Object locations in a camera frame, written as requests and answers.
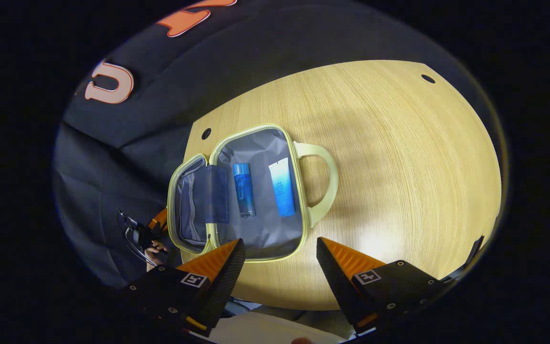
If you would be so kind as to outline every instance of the open toiletry bag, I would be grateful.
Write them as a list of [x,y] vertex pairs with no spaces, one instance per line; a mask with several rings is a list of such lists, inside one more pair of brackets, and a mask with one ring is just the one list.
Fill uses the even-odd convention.
[[[330,174],[326,194],[314,207],[307,207],[298,165],[305,155],[323,158]],[[253,216],[240,215],[236,164],[249,166]],[[293,214],[281,216],[284,201],[278,197],[289,195],[282,187],[291,189]],[[247,262],[285,259],[300,250],[307,231],[328,213],[337,189],[337,167],[325,148],[292,141],[276,124],[261,124],[222,139],[210,157],[197,154],[175,170],[167,203],[169,235],[181,250],[197,255],[240,237]]]

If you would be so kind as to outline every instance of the black cloth backdrop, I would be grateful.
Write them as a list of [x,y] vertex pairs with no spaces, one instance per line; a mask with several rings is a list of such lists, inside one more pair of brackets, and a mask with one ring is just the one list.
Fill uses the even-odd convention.
[[148,222],[166,206],[193,121],[289,74],[367,59],[424,63],[472,105],[499,154],[495,113],[470,73],[432,40],[371,7],[347,0],[243,0],[204,9],[210,17],[179,37],[153,24],[105,56],[135,79],[121,104],[85,100],[90,81],[116,87],[87,70],[59,128],[53,170],[59,216],[105,285],[122,287],[145,272],[125,246],[116,208]]

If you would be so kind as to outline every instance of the bottle cap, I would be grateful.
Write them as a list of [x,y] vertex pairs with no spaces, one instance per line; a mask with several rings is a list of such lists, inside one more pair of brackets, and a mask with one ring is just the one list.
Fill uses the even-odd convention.
[[249,164],[248,163],[236,163],[233,165],[233,175],[238,174],[249,174]]

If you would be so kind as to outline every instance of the blue bottle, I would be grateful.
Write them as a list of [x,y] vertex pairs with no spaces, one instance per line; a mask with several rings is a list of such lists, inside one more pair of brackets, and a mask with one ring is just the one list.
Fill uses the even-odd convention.
[[256,216],[252,178],[249,176],[249,164],[234,164],[233,175],[235,176],[235,191],[237,194],[237,203],[239,204],[239,214],[241,217]]

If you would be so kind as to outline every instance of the person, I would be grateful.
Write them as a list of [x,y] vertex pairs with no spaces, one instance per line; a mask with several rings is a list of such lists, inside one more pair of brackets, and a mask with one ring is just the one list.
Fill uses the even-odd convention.
[[[152,240],[152,247],[144,253],[152,263],[160,265],[162,261],[156,254],[161,250],[169,252],[162,242]],[[146,270],[154,267],[147,263]],[[209,337],[195,335],[219,344],[253,343],[257,336],[262,338],[262,344],[281,344],[288,340],[291,344],[338,344],[347,341],[353,332],[341,311],[304,312],[261,305],[250,312],[220,319]]]

